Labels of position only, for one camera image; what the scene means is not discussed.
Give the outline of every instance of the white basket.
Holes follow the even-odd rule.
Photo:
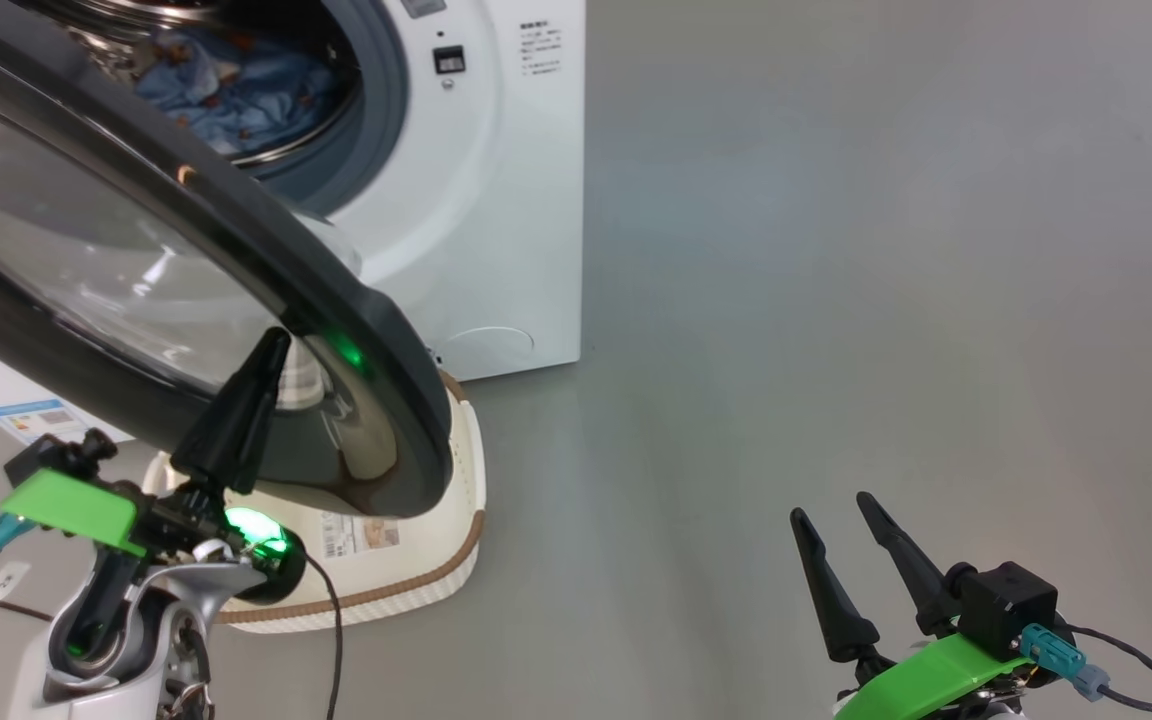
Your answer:
[[[340,596],[344,623],[366,623],[416,611],[456,593],[479,556],[486,507],[483,435],[470,402],[448,379],[452,406],[449,438],[452,483],[433,510],[411,520],[364,520],[319,511],[255,492],[227,497],[230,505],[264,511],[305,541]],[[145,475],[146,492],[161,495],[184,478],[160,452]],[[281,602],[255,606],[229,601],[219,623],[248,632],[301,632],[332,628],[335,614],[326,585],[306,570],[305,578]]]

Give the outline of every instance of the laundry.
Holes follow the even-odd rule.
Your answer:
[[[159,60],[136,94],[221,156],[283,145],[332,108],[332,69],[279,41],[195,28],[162,31],[152,41]]]

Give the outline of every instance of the washing machine door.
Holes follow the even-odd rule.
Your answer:
[[[412,516],[450,478],[438,370],[256,182],[0,0],[0,359],[173,448],[271,325],[296,339],[260,488]]]

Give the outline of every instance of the green bracket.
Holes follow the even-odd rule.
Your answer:
[[[108,544],[137,558],[147,553],[129,539],[136,525],[135,502],[55,470],[29,475],[3,500],[3,511]]]
[[[950,635],[870,680],[835,718],[919,720],[1026,662],[1024,657],[999,662],[963,635]]]

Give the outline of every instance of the gray floor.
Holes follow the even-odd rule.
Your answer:
[[[793,507],[882,650],[918,639],[859,488],[1152,651],[1152,3],[590,5],[585,357],[471,388],[479,566],[348,630],[338,715],[826,717]],[[38,543],[58,602],[82,553]],[[220,632],[223,715],[318,717],[329,655]]]

